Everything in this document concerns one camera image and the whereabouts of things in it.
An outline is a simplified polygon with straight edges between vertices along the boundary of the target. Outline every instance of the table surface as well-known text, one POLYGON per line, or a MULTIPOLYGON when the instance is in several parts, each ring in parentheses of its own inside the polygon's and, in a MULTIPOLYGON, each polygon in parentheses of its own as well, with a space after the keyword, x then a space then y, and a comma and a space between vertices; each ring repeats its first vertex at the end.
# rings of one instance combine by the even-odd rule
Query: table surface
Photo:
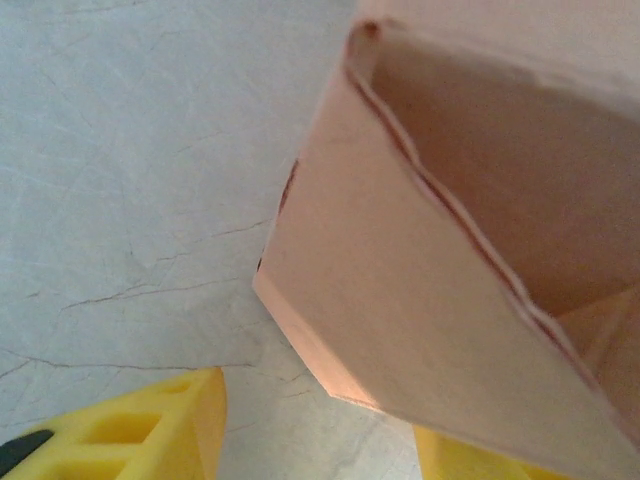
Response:
POLYGON ((0 3, 0 441, 224 365, 219 478, 418 479, 250 281, 347 0, 0 3))

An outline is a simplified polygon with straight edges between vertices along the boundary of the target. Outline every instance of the yellow plastic object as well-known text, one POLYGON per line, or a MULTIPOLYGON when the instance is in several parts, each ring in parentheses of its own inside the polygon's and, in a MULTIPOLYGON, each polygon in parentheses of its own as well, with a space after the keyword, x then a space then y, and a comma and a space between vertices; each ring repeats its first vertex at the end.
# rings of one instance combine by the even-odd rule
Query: yellow plastic object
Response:
POLYGON ((53 436, 2 480, 213 480, 222 370, 199 370, 53 418, 53 436))
POLYGON ((414 426, 425 480, 570 480, 414 426))

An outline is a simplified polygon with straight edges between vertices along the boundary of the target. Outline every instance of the black plastic part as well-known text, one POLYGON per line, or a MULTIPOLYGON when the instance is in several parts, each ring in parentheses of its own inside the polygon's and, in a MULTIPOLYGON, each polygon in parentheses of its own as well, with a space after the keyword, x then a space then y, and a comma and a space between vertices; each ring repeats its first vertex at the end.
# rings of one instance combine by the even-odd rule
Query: black plastic part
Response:
POLYGON ((20 462, 53 437, 51 430, 38 430, 9 440, 0 447, 0 478, 18 466, 20 462))

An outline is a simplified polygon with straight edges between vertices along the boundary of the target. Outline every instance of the paper box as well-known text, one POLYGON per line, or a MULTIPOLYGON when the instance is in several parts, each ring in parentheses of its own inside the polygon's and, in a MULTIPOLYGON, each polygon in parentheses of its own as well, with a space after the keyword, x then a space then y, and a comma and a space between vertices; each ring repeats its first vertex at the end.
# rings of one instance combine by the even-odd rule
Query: paper box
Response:
POLYGON ((363 5, 254 282, 331 395, 640 478, 640 4, 611 5, 363 5))

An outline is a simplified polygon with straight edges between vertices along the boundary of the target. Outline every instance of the marble surface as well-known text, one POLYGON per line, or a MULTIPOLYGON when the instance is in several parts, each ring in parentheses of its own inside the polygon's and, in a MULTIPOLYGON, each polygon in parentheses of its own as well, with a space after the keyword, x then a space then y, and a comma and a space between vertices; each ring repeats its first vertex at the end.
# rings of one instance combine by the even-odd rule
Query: marble surface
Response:
POLYGON ((418 479, 251 291, 347 0, 0 3, 0 441, 224 365, 219 478, 418 479))

